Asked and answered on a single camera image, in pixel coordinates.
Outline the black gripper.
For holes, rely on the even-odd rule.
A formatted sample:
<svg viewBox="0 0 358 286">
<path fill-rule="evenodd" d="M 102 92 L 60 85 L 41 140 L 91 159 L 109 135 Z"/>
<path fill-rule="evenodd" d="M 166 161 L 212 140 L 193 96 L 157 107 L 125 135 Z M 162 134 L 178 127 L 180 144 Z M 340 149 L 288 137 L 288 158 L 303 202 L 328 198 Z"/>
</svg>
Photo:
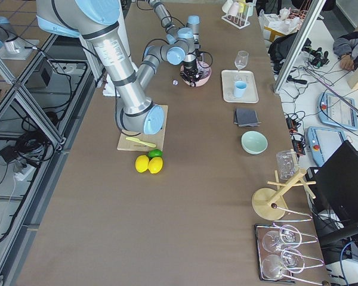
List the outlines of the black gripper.
<svg viewBox="0 0 358 286">
<path fill-rule="evenodd" d="M 199 78 L 202 77 L 203 72 L 197 69 L 196 54 L 189 54 L 184 57 L 183 70 L 181 71 L 181 78 L 191 87 L 196 87 Z"/>
</svg>

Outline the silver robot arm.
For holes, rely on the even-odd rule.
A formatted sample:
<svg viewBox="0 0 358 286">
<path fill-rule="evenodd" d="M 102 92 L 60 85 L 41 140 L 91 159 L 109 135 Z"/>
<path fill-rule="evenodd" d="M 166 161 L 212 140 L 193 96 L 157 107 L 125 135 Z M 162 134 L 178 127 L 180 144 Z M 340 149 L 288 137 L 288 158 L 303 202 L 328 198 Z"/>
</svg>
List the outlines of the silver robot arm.
<svg viewBox="0 0 358 286">
<path fill-rule="evenodd" d="M 148 0 L 147 3 L 161 21 L 161 26 L 165 29 L 166 39 L 169 43 L 174 43 L 179 38 L 181 29 L 189 28 L 195 44 L 199 45 L 200 17 L 198 15 L 188 16 L 187 23 L 184 24 L 170 14 L 162 1 Z"/>
<path fill-rule="evenodd" d="M 202 73 L 197 69 L 199 23 L 196 15 L 188 17 L 185 27 L 172 23 L 172 17 L 161 1 L 148 4 L 164 27 L 168 44 L 150 46 L 144 52 L 139 69 L 129 56 L 120 1 L 37 1 L 39 27 L 49 33 L 91 42 L 120 95 L 115 120 L 121 129 L 154 135 L 164 123 L 163 108 L 153 102 L 144 90 L 161 62 L 183 65 L 181 76 L 195 86 Z"/>
</svg>

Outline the person hand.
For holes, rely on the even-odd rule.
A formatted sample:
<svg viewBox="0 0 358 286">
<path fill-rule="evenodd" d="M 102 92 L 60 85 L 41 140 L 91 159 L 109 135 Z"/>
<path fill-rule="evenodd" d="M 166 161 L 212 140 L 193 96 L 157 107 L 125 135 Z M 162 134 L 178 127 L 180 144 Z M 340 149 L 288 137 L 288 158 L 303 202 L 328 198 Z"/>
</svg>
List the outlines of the person hand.
<svg viewBox="0 0 358 286">
<path fill-rule="evenodd" d="M 354 61 L 351 55 L 343 55 L 340 60 L 340 67 L 346 71 L 354 70 Z"/>
</svg>

